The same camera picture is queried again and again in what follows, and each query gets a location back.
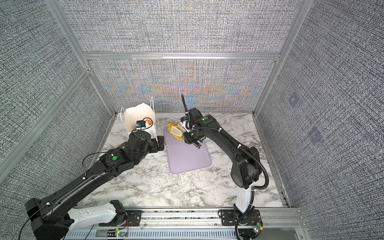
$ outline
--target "purple cutting board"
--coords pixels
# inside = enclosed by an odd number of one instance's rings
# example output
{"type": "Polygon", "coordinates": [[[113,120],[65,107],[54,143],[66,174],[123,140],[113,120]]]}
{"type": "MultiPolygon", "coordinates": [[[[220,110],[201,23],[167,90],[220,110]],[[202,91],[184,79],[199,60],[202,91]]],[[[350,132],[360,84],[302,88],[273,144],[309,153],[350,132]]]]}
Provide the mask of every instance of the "purple cutting board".
{"type": "Polygon", "coordinates": [[[177,174],[203,167],[209,167],[212,163],[211,156],[205,141],[201,144],[204,149],[198,149],[195,145],[186,144],[172,136],[168,128],[164,129],[164,142],[167,149],[169,169],[171,173],[177,174]]]}

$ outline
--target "mounting plate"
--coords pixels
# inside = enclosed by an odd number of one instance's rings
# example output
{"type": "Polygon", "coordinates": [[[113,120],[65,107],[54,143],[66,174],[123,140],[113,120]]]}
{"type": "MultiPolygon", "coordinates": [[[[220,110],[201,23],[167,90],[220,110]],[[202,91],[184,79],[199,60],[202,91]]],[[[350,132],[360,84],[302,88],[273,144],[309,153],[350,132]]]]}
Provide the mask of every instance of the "mounting plate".
{"type": "Polygon", "coordinates": [[[141,220],[141,210],[127,210],[127,215],[130,218],[128,221],[129,227],[138,227],[141,220]]]}
{"type": "MultiPolygon", "coordinates": [[[[234,210],[220,210],[220,218],[221,218],[221,224],[223,226],[235,226],[237,223],[237,219],[235,218],[234,210]]],[[[257,220],[252,217],[260,217],[259,210],[255,209],[252,212],[250,220],[246,224],[242,224],[242,226],[254,226],[257,223],[257,220]]]]}

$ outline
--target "white bag handle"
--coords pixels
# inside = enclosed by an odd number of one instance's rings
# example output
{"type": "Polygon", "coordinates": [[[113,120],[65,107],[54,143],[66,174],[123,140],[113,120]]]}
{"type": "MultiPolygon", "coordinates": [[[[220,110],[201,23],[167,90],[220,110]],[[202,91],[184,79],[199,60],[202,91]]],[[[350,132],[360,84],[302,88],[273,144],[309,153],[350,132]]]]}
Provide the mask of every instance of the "white bag handle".
{"type": "Polygon", "coordinates": [[[121,122],[124,124],[124,121],[122,120],[122,118],[121,118],[121,111],[123,110],[123,107],[121,107],[121,109],[120,109],[120,120],[121,120],[121,122]]]}
{"type": "Polygon", "coordinates": [[[151,105],[152,105],[153,113],[155,113],[155,103],[153,102],[153,96],[151,97],[151,101],[149,103],[149,107],[151,107],[151,105]]]}

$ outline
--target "white marble surface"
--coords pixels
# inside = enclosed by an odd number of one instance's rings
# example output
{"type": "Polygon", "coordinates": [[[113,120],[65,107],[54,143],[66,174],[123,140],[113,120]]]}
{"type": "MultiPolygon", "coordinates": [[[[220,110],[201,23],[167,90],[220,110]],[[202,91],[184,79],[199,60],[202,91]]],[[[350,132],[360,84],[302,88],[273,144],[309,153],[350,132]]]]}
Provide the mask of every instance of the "white marble surface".
{"type": "MultiPolygon", "coordinates": [[[[261,163],[269,175],[269,186],[255,191],[256,207],[282,207],[275,181],[265,158],[251,114],[212,113],[220,125],[236,140],[255,146],[260,153],[261,163]]],[[[168,122],[179,122],[183,113],[157,113],[157,134],[163,135],[168,122]]],[[[128,133],[120,118],[108,136],[103,150],[119,146],[128,140],[128,133]]],[[[210,139],[206,140],[212,164],[210,167],[190,172],[173,174],[169,170],[166,150],[143,159],[133,169],[103,184],[84,198],[79,205],[94,206],[119,200],[124,206],[180,206],[180,207],[227,207],[236,200],[235,183],[230,171],[229,157],[210,139]]],[[[264,184],[260,175],[258,185],[264,184]]]]}

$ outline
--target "enclosure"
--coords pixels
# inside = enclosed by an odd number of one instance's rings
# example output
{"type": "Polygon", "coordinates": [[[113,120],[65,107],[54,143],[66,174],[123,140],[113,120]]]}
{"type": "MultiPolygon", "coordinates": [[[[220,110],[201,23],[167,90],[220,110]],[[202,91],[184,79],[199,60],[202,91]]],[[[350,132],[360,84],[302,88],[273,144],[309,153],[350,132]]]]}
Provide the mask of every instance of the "enclosure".
{"type": "MultiPolygon", "coordinates": [[[[84,173],[87,154],[128,140],[121,107],[153,97],[163,135],[167,122],[185,114],[181,94],[188,107],[258,149],[270,178],[254,200],[264,239],[383,239],[382,1],[0,6],[1,239],[17,239],[26,201],[84,173]]],[[[232,228],[218,228],[216,214],[236,200],[232,163],[212,140],[206,144],[207,168],[173,174],[167,152],[159,152],[79,205],[117,199],[142,209],[144,220],[127,239],[235,238],[232,228]]],[[[98,227],[85,236],[90,227],[80,239],[105,239],[98,227]]],[[[35,239],[30,223],[21,239],[35,239]]]]}

